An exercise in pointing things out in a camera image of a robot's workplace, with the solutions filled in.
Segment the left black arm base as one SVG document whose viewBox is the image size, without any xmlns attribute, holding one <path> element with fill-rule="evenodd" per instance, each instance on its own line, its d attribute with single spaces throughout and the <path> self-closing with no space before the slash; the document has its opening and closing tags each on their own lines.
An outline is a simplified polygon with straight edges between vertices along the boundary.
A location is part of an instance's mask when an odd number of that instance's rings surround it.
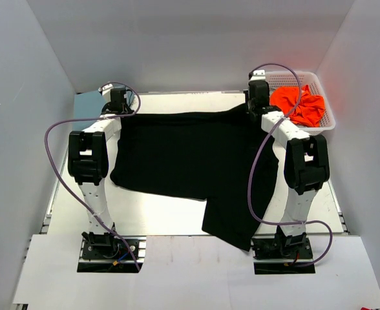
<svg viewBox="0 0 380 310">
<path fill-rule="evenodd" d="M 146 250 L 145 237 L 126 237 L 125 241 L 109 233 L 83 232 L 78 273 L 138 273 Z"/>
</svg>

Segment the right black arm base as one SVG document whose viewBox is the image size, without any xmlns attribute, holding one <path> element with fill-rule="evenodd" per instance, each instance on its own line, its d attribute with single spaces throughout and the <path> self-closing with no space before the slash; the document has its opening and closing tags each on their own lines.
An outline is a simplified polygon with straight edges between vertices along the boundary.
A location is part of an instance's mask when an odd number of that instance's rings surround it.
<svg viewBox="0 0 380 310">
<path fill-rule="evenodd" d="M 280 228 L 272 238 L 252 238 L 255 275 L 315 274 L 310 240 L 304 232 L 285 236 Z"/>
</svg>

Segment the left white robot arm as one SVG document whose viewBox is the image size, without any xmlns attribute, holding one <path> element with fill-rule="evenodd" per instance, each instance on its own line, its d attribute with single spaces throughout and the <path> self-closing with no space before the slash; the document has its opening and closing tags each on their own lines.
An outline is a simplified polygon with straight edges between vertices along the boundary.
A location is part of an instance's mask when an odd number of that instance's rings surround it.
<svg viewBox="0 0 380 310">
<path fill-rule="evenodd" d="M 105 100 L 100 118 L 91 126 L 69 134 L 68 171 L 89 206 L 89 234 L 104 235 L 115 228 L 107 207 L 105 178 L 109 172 L 107 142 L 121 131 L 120 115 L 132 114 L 127 89 L 119 83 L 100 88 Z"/>
</svg>

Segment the black t-shirt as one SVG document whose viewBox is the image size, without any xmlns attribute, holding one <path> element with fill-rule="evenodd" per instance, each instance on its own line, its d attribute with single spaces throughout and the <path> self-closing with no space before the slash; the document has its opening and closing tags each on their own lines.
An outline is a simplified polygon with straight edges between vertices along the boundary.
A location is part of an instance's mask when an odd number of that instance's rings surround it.
<svg viewBox="0 0 380 310">
<path fill-rule="evenodd" d="M 244 105 L 222 112 L 121 120 L 111 181 L 132 191 L 204 200 L 205 233 L 248 251 L 272 199 L 279 161 Z"/>
</svg>

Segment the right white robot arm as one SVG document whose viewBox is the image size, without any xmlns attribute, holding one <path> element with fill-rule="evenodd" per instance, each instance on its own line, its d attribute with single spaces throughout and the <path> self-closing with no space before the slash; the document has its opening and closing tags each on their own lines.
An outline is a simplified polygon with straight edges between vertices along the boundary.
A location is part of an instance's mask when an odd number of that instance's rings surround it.
<svg viewBox="0 0 380 310">
<path fill-rule="evenodd" d="M 300 129 L 277 107 L 269 103 L 270 89 L 264 79 L 250 79 L 246 104 L 253 123 L 267 133 L 258 153 L 273 138 L 285 149 L 284 179 L 288 199 L 277 226 L 282 237 L 275 241 L 276 252 L 285 258 L 299 248 L 306 234 L 306 222 L 314 197 L 330 177 L 326 138 Z"/>
</svg>

